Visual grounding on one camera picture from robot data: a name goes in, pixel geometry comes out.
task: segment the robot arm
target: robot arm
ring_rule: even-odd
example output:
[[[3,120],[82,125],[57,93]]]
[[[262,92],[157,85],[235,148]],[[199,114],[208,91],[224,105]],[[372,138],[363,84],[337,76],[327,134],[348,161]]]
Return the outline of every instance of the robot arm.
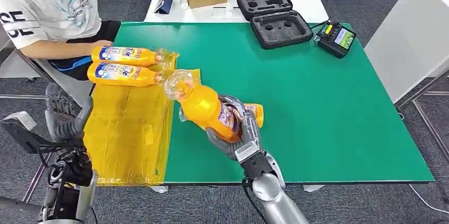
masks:
[[[57,153],[49,167],[48,187],[38,223],[83,224],[91,208],[98,175],[83,143],[83,129],[92,111],[92,99],[77,117],[74,105],[55,84],[47,87],[47,126],[53,141],[47,141],[32,129],[35,122],[26,112],[12,114],[2,121],[2,127],[26,152]]]
[[[234,97],[221,95],[220,100],[240,113],[243,130],[241,141],[225,143],[208,128],[206,132],[209,141],[231,159],[239,161],[246,176],[243,185],[249,186],[262,203],[264,221],[267,224],[309,224],[298,206],[285,194],[284,178],[276,160],[261,147],[259,126],[254,113],[244,110],[243,104]]]

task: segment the green table mat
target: green table mat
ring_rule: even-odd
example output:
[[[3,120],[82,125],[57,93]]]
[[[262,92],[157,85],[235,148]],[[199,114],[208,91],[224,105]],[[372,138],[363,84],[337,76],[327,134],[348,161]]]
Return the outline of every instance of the green table mat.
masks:
[[[264,106],[263,147],[286,182],[433,181],[356,40],[344,59],[309,43],[261,48],[248,23],[125,23],[116,46],[166,48],[218,93]],[[238,183],[243,170],[175,105],[165,183]]]

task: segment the orange bottle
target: orange bottle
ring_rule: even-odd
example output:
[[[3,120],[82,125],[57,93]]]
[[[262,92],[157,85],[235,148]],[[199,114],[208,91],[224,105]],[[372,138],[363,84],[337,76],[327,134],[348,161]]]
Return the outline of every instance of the orange bottle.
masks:
[[[165,49],[151,51],[146,48],[121,47],[95,47],[92,51],[94,63],[110,62],[113,64],[126,64],[149,67],[153,64],[165,64],[167,60],[177,53],[169,53]]]
[[[145,67],[93,63],[87,70],[87,77],[95,84],[147,87],[163,82],[163,73]]]
[[[240,120],[218,99],[212,88],[193,80],[188,70],[177,70],[167,78],[164,90],[168,98],[177,100],[186,118],[202,129],[210,127],[228,141],[236,142],[241,136]]]

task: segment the black shorts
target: black shorts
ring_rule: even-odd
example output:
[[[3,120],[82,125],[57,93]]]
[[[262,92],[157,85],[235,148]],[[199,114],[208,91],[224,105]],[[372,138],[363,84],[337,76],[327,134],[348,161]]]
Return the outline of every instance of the black shorts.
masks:
[[[103,21],[101,28],[95,36],[81,39],[68,40],[67,43],[94,43],[99,40],[109,40],[114,42],[120,28],[120,21]],[[92,61],[84,63],[79,66],[74,66],[76,62],[85,59],[86,57],[76,57],[62,60],[48,60],[50,64],[60,72],[70,76],[74,79],[85,81],[87,78],[87,69],[92,64]]]

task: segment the open black case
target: open black case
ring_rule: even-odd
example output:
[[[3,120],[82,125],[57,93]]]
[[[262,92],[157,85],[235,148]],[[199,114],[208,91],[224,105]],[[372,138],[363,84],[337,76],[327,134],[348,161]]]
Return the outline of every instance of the open black case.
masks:
[[[264,49],[309,41],[313,32],[290,0],[237,0]]]

